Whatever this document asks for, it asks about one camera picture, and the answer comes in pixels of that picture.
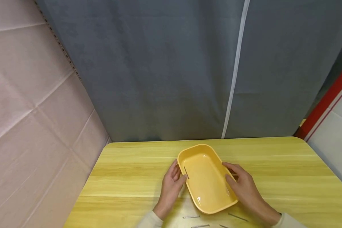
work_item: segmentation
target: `wood grain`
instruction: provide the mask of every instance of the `wood grain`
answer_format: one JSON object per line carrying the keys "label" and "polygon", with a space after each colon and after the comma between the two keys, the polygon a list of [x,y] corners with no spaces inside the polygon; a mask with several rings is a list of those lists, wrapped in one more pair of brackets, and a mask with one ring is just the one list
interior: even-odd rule
{"label": "wood grain", "polygon": [[[308,144],[295,137],[108,144],[64,227],[135,227],[157,203],[163,175],[178,153],[200,143],[212,146],[223,161],[250,172],[264,199],[278,211],[308,227],[342,227],[341,181]],[[197,214],[200,218],[182,218]],[[263,227],[240,203],[204,215],[183,189],[163,227],[203,224]]]}

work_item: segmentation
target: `white wall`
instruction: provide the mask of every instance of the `white wall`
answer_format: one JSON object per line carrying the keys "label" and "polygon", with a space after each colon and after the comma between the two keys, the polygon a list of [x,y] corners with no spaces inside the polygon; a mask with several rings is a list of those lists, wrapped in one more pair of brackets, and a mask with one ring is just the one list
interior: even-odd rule
{"label": "white wall", "polygon": [[329,109],[308,144],[342,181],[342,97]]}
{"label": "white wall", "polygon": [[62,227],[107,139],[34,1],[0,0],[0,228]]}

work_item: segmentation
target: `white sleeve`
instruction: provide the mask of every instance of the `white sleeve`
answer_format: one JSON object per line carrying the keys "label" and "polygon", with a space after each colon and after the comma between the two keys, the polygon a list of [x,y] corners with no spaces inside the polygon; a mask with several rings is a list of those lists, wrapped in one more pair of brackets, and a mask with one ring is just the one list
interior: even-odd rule
{"label": "white sleeve", "polygon": [[153,211],[150,211],[138,223],[137,228],[160,228],[162,224],[163,221]]}
{"label": "white sleeve", "polygon": [[296,221],[287,213],[283,213],[280,221],[276,225],[272,226],[272,228],[306,228],[306,226]]}

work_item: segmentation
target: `rectangular tray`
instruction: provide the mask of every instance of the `rectangular tray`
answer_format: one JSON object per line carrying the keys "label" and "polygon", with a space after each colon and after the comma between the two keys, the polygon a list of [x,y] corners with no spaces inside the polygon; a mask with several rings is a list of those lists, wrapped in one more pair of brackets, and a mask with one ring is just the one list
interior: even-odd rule
{"label": "rectangular tray", "polygon": [[225,180],[233,176],[222,165],[212,147],[207,144],[184,149],[177,157],[182,174],[187,174],[187,188],[195,206],[205,214],[215,214],[238,202]]}

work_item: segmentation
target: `red frame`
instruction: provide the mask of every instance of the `red frame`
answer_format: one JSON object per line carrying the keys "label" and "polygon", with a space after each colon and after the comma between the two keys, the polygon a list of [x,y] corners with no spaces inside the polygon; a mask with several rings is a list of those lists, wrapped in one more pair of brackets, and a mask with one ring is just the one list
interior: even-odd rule
{"label": "red frame", "polygon": [[[311,130],[315,131],[319,127],[319,125],[322,123],[322,121],[325,119],[325,117],[328,115],[329,112],[323,117],[323,119],[320,121],[320,123],[317,126],[317,128],[313,129],[314,125],[318,122],[320,117],[324,114],[325,110],[327,110],[329,105],[334,101],[334,99],[339,95],[339,93],[341,91],[342,91],[342,73],[336,79],[336,81],[331,86],[331,88],[329,88],[327,93],[323,96],[322,100],[313,109],[313,111],[310,113],[310,115],[308,116],[306,121],[297,130],[297,132],[295,133],[294,136],[295,137],[299,137],[301,139],[305,139],[305,137],[309,134],[309,132]],[[332,108],[337,104],[337,102],[341,99],[341,97],[342,97],[342,94],[339,97],[339,99],[337,99],[337,101],[333,104]]]}

